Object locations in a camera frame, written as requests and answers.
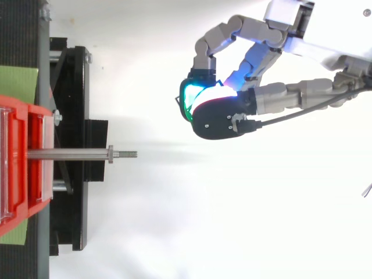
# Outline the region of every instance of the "white wall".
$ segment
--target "white wall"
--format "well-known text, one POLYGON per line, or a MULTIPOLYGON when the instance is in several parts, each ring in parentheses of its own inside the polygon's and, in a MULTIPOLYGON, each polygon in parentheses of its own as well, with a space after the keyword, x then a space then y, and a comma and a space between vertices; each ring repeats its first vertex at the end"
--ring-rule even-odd
MULTIPOLYGON (((62 247, 51 279, 372 277, 371 96, 218 142, 174 100, 196 40, 236 13, 261 19, 267 1, 50 1, 51 36, 93 53, 91 118, 139 151, 90 184, 88 245, 62 247)), ((218 55, 221 78, 249 46, 218 55)), ((333 74, 283 55, 263 83, 318 77, 333 74)))

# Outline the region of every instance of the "red container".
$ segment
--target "red container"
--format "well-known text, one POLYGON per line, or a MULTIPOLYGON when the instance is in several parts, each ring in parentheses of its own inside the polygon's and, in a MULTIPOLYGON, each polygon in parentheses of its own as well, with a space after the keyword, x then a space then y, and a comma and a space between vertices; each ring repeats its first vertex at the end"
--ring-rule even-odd
POLYGON ((28 148, 53 148, 52 113, 0 95, 0 236, 52 198, 53 161, 27 161, 28 148))

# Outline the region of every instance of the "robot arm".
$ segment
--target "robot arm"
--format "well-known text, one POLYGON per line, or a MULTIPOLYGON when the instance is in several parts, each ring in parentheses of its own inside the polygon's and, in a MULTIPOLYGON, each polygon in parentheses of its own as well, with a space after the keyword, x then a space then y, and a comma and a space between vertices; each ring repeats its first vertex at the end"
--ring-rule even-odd
MULTIPOLYGON (((367 43, 369 38, 364 46, 359 43, 351 45, 348 38, 343 39, 348 42, 346 45, 337 45, 334 41, 339 38, 329 40, 322 36, 323 30, 319 34, 322 40, 318 40, 313 33, 319 32, 324 9, 329 8, 330 3, 337 3, 334 0, 314 2, 273 0, 264 22, 233 16, 227 24, 218 25, 198 40, 194 65, 188 78, 181 83, 179 97, 181 113, 192 123, 198 136, 209 140, 238 137, 269 124, 325 109, 328 105, 340 107, 358 93, 370 89, 372 48, 367 43), (246 53, 238 70, 232 72, 224 83, 216 81, 216 58, 213 55, 227 48, 237 37, 255 44, 246 53), (297 84, 260 86, 262 75, 282 51, 307 55, 317 59, 328 70, 343 71, 336 74, 334 81, 321 78, 297 84), (247 118, 249 115, 280 113, 286 108, 301 108, 303 111, 267 122, 247 118)), ((366 0, 356 2, 356 7, 351 9, 368 7, 366 0)), ((370 13, 366 10, 360 10, 359 15, 364 21, 356 22, 363 23, 362 28, 372 26, 372 17, 368 18, 370 13)))

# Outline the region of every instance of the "black frame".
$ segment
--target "black frame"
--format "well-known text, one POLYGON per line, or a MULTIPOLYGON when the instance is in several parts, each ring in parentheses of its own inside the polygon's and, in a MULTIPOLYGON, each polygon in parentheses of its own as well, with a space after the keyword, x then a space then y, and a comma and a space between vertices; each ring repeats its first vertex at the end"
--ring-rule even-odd
MULTIPOLYGON (((61 51, 51 62, 51 88, 63 121, 56 127, 55 146, 106 148, 108 121, 89 118, 89 64, 85 47, 67 48, 66 38, 51 38, 51 50, 61 51)), ((66 192, 55 192, 51 201, 50 255, 59 244, 81 251, 87 244, 88 182, 103 181, 105 162, 60 162, 54 178, 70 183, 66 192)))

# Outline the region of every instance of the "robotic hand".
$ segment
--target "robotic hand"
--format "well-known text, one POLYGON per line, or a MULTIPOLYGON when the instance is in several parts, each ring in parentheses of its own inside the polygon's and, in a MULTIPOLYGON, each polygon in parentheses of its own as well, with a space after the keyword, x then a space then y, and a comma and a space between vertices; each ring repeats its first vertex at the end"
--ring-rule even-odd
POLYGON ((258 128, 288 120, 327 106, 338 108, 372 89, 372 4, 354 0, 272 0, 264 21, 233 16, 209 30, 195 45, 196 57, 177 97, 183 117, 201 138, 239 137, 258 128), (237 37, 255 44, 239 69, 224 83, 216 81, 216 53, 237 37), (330 71, 334 80, 320 78, 297 84, 260 86, 262 75, 282 52, 308 56, 330 71), (299 112, 269 121, 250 115, 299 112))

